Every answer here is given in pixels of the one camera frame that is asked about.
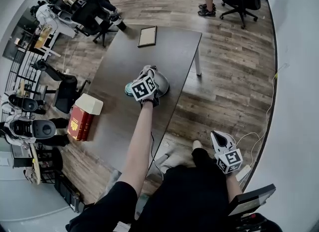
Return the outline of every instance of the black shoe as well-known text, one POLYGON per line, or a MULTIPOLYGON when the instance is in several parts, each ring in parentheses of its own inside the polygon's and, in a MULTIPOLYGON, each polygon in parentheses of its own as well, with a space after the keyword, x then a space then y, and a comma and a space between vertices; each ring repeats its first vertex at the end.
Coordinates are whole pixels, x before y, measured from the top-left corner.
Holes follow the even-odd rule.
POLYGON ((198 15, 200 15, 200 16, 215 16, 216 12, 215 11, 208 11, 206 9, 203 9, 203 10, 200 10, 198 12, 198 15))
MULTIPOLYGON (((199 7, 201 10, 204 10, 204 9, 207 9, 207 4, 206 4, 206 3, 200 4, 200 5, 198 5, 198 7, 199 7)), ((214 3, 213 3, 213 11, 216 11, 216 6, 215 6, 214 3)))

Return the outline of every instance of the black shirt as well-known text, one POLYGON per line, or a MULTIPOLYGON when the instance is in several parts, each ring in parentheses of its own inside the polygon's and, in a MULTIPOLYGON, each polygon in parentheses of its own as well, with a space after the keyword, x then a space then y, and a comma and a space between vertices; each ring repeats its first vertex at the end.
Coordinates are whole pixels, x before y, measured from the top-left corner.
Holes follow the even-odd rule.
POLYGON ((68 232, 111 232, 119 221, 135 231, 219 231, 228 206, 225 176, 219 170, 177 166, 169 169, 158 190, 146 203, 140 218, 134 213, 138 197, 125 182, 66 226, 68 232))

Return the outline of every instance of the chair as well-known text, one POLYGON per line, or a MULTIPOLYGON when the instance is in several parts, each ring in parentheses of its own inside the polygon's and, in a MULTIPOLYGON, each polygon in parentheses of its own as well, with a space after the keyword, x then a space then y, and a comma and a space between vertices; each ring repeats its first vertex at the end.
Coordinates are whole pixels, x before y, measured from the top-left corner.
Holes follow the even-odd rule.
POLYGON ((90 81, 85 80, 80 90, 77 91, 78 81, 75 76, 66 75, 55 70, 44 59, 35 62, 33 68, 45 71, 55 81, 61 81, 57 90, 45 89, 44 94, 55 94, 52 105, 66 114, 70 112, 75 101, 81 96, 85 84, 90 83, 90 81))
POLYGON ((223 0, 222 5, 225 6, 225 3, 230 5, 234 9, 223 13, 220 16, 221 20, 223 20, 224 16, 227 14, 238 12, 243 22, 243 25, 241 26, 242 29, 245 29, 246 27, 244 16, 246 16, 247 14, 252 16, 255 22, 258 20, 258 17, 256 15, 248 12, 246 9, 259 10, 261 6, 261 0, 223 0))
POLYGON ((83 25, 83 28, 78 28, 78 30, 86 36, 98 34, 93 40, 94 43, 97 43, 97 38, 102 36, 102 45, 105 47, 105 34, 107 32, 116 32, 109 30, 113 24, 109 21, 109 15, 110 14, 100 5, 99 0, 86 0, 82 6, 74 11, 71 19, 83 25), (95 20, 96 17, 103 20, 101 24, 98 24, 95 20))

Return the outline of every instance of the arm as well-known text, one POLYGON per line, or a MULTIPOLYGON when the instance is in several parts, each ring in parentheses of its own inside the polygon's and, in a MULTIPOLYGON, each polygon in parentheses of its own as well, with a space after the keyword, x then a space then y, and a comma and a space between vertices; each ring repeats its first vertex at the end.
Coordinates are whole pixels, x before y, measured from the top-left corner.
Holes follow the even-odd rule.
POLYGON ((149 169, 153 104, 145 102, 135 127, 119 181, 130 184, 139 196, 149 169))
POLYGON ((235 198, 235 196, 243 194, 234 173, 232 173, 230 176, 226 176, 226 185, 229 202, 231 202, 235 198))

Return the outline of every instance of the floor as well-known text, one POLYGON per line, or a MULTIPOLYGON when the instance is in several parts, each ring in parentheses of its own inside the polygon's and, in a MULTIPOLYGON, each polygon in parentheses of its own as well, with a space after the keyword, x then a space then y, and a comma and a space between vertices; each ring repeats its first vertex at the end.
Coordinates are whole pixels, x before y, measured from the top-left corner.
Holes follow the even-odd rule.
MULTIPOLYGON (((231 134, 236 141, 242 136, 266 130, 266 111, 272 102, 272 78, 275 69, 274 34, 270 11, 265 0, 255 14, 254 22, 246 18, 246 30, 242 30, 238 14, 219 15, 229 9, 216 1, 216 17, 201 18, 198 5, 203 0, 110 0, 124 14, 126 24, 148 24, 180 27, 203 33, 200 43, 202 77, 196 77, 195 67, 186 80, 177 108, 167 133, 159 147, 158 157, 169 154, 168 165, 192 166, 191 146, 200 140, 213 155, 210 143, 211 130, 231 134)), ((106 48, 92 42, 93 37, 81 34, 69 40, 60 36, 53 50, 62 54, 53 56, 49 63, 58 69, 69 69, 79 81, 92 80, 115 33, 108 34, 106 48)), ((42 74, 40 83, 57 87, 57 82, 42 74)), ((47 96, 47 107, 52 96, 47 96)), ((47 117, 66 117, 54 107, 47 117)), ((254 162, 261 144, 255 135, 241 140, 238 147, 244 165, 254 162)), ((99 157, 93 156, 81 143, 72 143, 63 148, 63 172, 78 188, 85 203, 94 202, 103 192, 113 168, 99 157)), ((145 181, 144 192, 151 194, 160 185, 160 176, 145 181)))

